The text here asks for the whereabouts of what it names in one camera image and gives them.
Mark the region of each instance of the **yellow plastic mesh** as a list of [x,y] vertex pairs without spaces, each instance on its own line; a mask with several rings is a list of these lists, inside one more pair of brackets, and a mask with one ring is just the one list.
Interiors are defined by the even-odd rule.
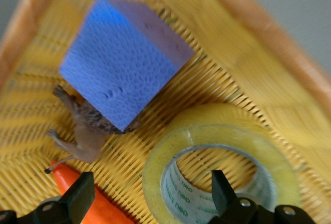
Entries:
[[[72,141],[68,110],[51,91],[61,84],[58,66],[94,0],[53,0],[37,34],[19,57],[0,94],[0,207],[27,214],[45,198],[58,194],[43,170],[66,156],[44,136],[49,128]],[[195,56],[142,111],[142,127],[109,136],[101,158],[87,165],[102,192],[136,223],[156,223],[142,192],[142,170],[165,126],[180,111],[198,104],[227,102],[254,113],[270,129],[300,179],[303,208],[317,223],[331,223],[331,123],[315,100],[253,34],[234,20],[217,0],[135,0],[147,3],[195,51]],[[213,168],[228,169],[233,185],[254,173],[249,161],[224,153]],[[181,159],[181,171],[208,165],[215,152],[196,151]],[[201,166],[190,178],[208,190]]]

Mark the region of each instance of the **yellow wicker basket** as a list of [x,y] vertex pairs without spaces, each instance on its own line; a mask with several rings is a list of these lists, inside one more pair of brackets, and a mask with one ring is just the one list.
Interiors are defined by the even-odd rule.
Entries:
[[[94,0],[21,0],[0,50],[0,208],[27,214],[58,195],[43,170],[65,153],[46,130],[73,140],[69,112],[52,96],[55,84],[73,89],[58,66]],[[165,126],[180,111],[227,102],[256,115],[300,180],[303,208],[317,223],[331,223],[331,83],[308,55],[254,0],[134,0],[150,6],[194,49],[193,58],[140,114],[134,133],[110,136],[91,164],[95,181],[136,223],[157,223],[143,197],[142,170]],[[178,162],[209,161],[212,150]],[[218,164],[237,187],[254,167],[228,155]],[[233,161],[238,166],[227,170]],[[208,189],[209,181],[199,187]]]

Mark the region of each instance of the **tape roll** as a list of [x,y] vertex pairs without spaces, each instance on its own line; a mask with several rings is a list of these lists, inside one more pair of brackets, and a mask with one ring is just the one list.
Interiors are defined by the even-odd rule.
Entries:
[[143,192],[159,223],[208,223],[217,215],[212,194],[180,173],[177,159],[201,148],[235,151],[257,171],[242,193],[273,211],[276,205],[301,206],[297,177],[272,144],[268,130],[252,114],[229,104],[212,103],[180,113],[152,150],[143,172]]

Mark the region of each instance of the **orange carrot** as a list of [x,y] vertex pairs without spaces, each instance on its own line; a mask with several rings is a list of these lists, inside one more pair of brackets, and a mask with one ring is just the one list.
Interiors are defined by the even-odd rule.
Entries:
[[[55,182],[63,195],[70,186],[80,176],[77,172],[66,166],[60,164],[52,170]],[[87,211],[83,222],[84,224],[133,224],[133,221],[125,216],[117,207],[111,204],[106,197],[104,197],[97,188],[95,188],[95,199]]]

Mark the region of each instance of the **blue sponge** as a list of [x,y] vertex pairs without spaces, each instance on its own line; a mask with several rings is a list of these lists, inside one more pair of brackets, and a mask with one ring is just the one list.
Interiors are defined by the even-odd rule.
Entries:
[[192,56],[146,5],[96,0],[60,73],[123,131]]

